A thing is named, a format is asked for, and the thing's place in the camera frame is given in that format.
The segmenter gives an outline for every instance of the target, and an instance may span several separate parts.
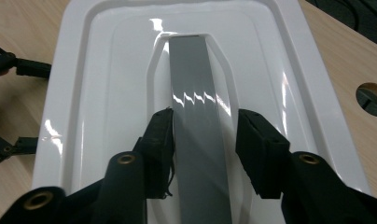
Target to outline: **wooden surface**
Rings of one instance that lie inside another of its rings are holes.
[[[52,63],[67,0],[0,0],[0,47],[18,57]],[[377,118],[356,103],[356,88],[377,83],[377,46],[300,0],[356,143],[373,195],[377,197]],[[0,77],[0,135],[11,144],[18,136],[38,136],[48,82]],[[30,189],[34,156],[0,165],[0,216]]]

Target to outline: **gray rectangular bar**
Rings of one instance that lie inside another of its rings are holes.
[[[231,224],[216,91],[205,39],[169,40],[182,224]]]

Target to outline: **white plastic tray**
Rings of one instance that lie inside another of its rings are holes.
[[[261,113],[291,151],[319,154],[347,185],[370,192],[296,0],[72,1],[49,82],[34,188],[77,191],[102,178],[113,155],[133,149],[151,115],[172,106],[168,38],[177,35],[206,38],[233,223],[284,223],[280,202],[256,196],[234,152],[238,108]],[[149,201],[148,223],[179,223],[176,188],[173,198]]]

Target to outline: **circular hole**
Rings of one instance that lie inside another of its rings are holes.
[[[37,208],[41,208],[51,202],[52,197],[53,194],[49,191],[38,192],[37,194],[26,200],[26,202],[23,204],[23,208],[25,208],[26,210],[35,210]]]
[[[302,160],[306,163],[312,164],[312,165],[316,165],[320,162],[316,157],[309,155],[309,154],[300,155],[300,160]]]
[[[133,162],[135,160],[135,156],[133,155],[123,155],[123,156],[120,156],[118,158],[118,162],[120,164],[130,164],[131,162]]]
[[[9,151],[11,151],[11,149],[13,149],[12,147],[5,147],[5,148],[3,148],[3,150],[5,151],[5,152],[9,152]]]
[[[367,113],[377,117],[377,84],[364,83],[356,90],[356,100]]]

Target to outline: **black clamp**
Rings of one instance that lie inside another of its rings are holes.
[[[57,187],[34,189],[8,209],[0,224],[145,224],[146,199],[170,194],[174,152],[173,110],[167,108],[153,115],[133,151],[110,159],[105,178],[69,196]]]
[[[51,71],[51,64],[20,59],[0,48],[0,75],[12,67],[17,67],[16,73],[20,76],[49,78]]]
[[[377,223],[377,199],[343,184],[328,163],[289,142],[264,117],[239,110],[236,152],[262,199],[279,199],[286,224]]]
[[[11,156],[35,154],[38,138],[19,137],[16,144],[12,146],[5,139],[0,137],[0,162]]]

